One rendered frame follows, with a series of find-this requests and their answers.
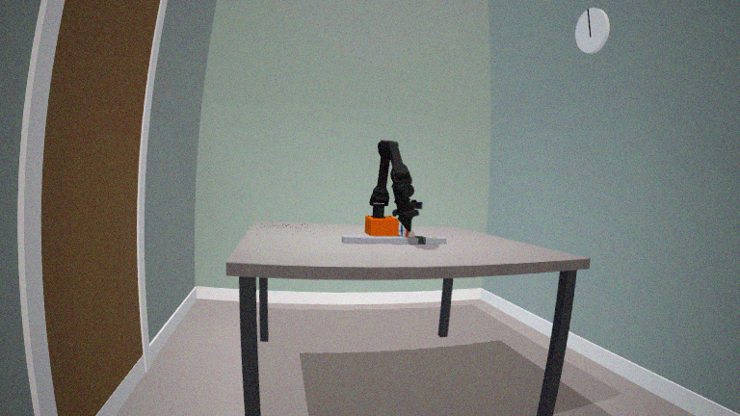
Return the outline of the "grey aluminum slotted rail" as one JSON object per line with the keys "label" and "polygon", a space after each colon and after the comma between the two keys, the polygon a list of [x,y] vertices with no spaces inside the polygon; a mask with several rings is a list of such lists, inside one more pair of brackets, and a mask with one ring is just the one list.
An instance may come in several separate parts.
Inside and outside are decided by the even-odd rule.
{"label": "grey aluminum slotted rail", "polygon": [[352,244],[415,244],[415,245],[441,245],[446,244],[446,239],[442,237],[423,237],[416,238],[406,237],[349,237],[342,236],[342,243]]}

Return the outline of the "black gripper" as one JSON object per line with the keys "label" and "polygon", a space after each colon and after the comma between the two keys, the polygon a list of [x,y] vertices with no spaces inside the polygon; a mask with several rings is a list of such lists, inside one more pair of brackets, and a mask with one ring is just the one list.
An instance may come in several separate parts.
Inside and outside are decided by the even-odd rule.
{"label": "black gripper", "polygon": [[406,228],[408,232],[411,232],[412,219],[420,215],[419,215],[418,210],[416,209],[410,210],[409,200],[410,200],[409,197],[395,198],[394,203],[396,203],[397,209],[393,210],[392,215],[393,217],[399,216],[399,218],[397,219]]}

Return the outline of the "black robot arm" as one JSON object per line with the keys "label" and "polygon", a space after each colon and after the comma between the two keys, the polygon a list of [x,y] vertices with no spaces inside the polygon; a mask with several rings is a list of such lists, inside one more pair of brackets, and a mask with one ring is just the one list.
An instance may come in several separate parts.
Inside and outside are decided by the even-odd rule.
{"label": "black robot arm", "polygon": [[[384,217],[384,206],[388,206],[389,192],[386,188],[389,163],[391,160],[392,170],[390,177],[392,179],[392,189],[395,198],[411,197],[414,194],[412,178],[408,167],[403,164],[399,151],[399,143],[394,141],[381,140],[378,143],[378,150],[381,155],[378,185],[373,190],[370,198],[370,205],[373,206],[373,219],[386,219]],[[376,204],[384,203],[384,204]],[[409,201],[411,209],[422,209],[423,202],[417,200]]]}

